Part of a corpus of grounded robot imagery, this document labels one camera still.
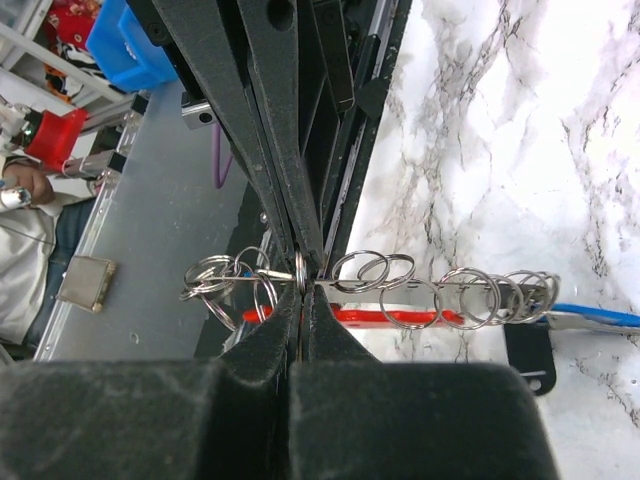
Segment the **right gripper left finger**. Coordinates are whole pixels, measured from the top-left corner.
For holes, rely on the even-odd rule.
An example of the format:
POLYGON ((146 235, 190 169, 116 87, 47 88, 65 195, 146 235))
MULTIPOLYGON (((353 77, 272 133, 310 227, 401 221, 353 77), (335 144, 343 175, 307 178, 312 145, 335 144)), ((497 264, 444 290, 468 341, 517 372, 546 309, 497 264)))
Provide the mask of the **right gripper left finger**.
POLYGON ((217 358, 24 362, 1 372, 5 479, 284 479, 302 298, 217 358))

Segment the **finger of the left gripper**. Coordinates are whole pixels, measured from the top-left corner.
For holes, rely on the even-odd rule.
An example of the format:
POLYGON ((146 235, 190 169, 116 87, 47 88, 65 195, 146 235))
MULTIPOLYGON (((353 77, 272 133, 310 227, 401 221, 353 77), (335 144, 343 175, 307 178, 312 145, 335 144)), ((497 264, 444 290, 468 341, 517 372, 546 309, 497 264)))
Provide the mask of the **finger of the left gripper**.
POLYGON ((248 69, 249 44, 235 1, 156 1, 179 53, 235 147, 283 257, 294 257, 284 201, 248 69))
POLYGON ((325 60, 309 1, 241 1, 247 40, 248 101, 260 156, 249 160, 277 245, 285 260, 323 262, 319 196, 311 168, 324 153, 321 111, 325 60))

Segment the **red keyring with keys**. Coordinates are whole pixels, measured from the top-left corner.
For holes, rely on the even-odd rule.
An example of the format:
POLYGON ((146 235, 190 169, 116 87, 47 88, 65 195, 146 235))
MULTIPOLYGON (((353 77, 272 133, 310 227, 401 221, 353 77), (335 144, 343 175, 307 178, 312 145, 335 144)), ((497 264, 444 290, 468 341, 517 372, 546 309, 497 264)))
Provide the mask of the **red keyring with keys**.
POLYGON ((544 271, 518 270, 506 275, 462 267, 436 281, 416 275, 415 260, 407 254, 357 250, 344 255, 324 278, 311 279, 302 257, 291 273, 272 269, 261 249, 258 263, 246 254, 213 255, 192 265, 184 274, 180 298, 201 300, 228 329, 235 329, 227 312, 232 292, 251 290, 253 309, 243 315, 259 324, 274 312, 283 289, 324 290, 334 317, 347 328, 423 330, 450 327, 473 331, 488 326, 531 324, 556 303, 560 279, 544 271))

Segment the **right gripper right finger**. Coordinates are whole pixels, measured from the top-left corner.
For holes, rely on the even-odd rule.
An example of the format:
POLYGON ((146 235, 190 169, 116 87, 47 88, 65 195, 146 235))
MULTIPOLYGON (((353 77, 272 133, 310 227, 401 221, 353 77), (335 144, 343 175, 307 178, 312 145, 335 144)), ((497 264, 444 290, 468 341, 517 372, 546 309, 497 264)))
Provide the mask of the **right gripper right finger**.
POLYGON ((534 396, 495 363, 383 363, 309 291, 289 380, 294 479, 555 479, 534 396))

